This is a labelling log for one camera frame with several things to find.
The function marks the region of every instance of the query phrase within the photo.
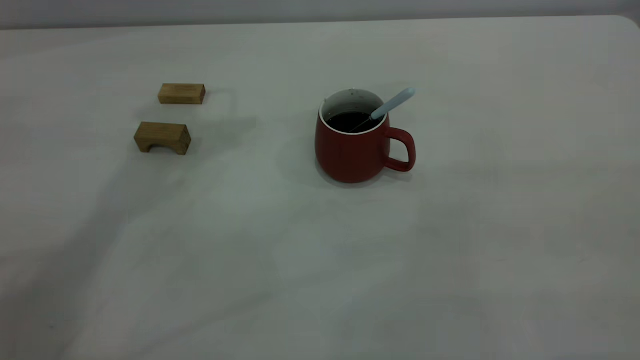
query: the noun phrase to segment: spoon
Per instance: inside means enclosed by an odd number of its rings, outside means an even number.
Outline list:
[[[366,124],[367,121],[373,121],[373,120],[380,119],[386,113],[388,113],[391,110],[393,110],[393,109],[397,108],[398,106],[402,105],[408,99],[411,99],[414,95],[415,95],[415,89],[414,88],[406,88],[406,89],[402,90],[402,92],[400,94],[397,94],[393,99],[385,102],[382,106],[380,106],[374,112],[372,112],[371,116],[369,116],[369,118],[367,120],[365,120],[362,124],[354,127],[350,131],[350,133],[352,133],[355,129],[359,128],[360,126],[363,126],[364,124]]]

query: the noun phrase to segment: wood grain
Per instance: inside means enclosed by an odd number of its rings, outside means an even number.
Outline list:
[[[163,84],[158,93],[161,104],[202,104],[203,84]]]
[[[185,155],[191,144],[187,125],[142,122],[133,138],[141,152],[149,152],[153,146],[165,146],[178,155]]]

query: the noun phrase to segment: mug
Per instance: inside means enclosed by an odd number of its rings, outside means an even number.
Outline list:
[[[316,122],[316,158],[330,177],[343,183],[360,183],[378,175],[383,168],[409,171],[415,164],[413,137],[391,127],[389,114],[373,129],[361,133],[343,133],[327,120],[347,112],[372,113],[384,102],[367,90],[347,89],[327,97],[318,110]],[[389,158],[391,140],[406,146],[409,162]]]

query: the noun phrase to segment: spoon handle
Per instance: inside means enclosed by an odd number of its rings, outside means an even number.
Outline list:
[[[376,111],[371,113],[371,118],[373,120],[379,119],[384,116],[386,113],[400,106],[403,102],[411,99],[415,95],[414,88],[406,88],[400,94],[397,94],[393,99],[384,103],[383,106],[380,106]]]

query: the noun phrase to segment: dark liquid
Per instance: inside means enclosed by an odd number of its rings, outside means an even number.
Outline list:
[[[352,112],[342,113],[329,119],[326,123],[335,130],[343,133],[363,133],[378,126],[381,119],[368,120],[371,114]]]

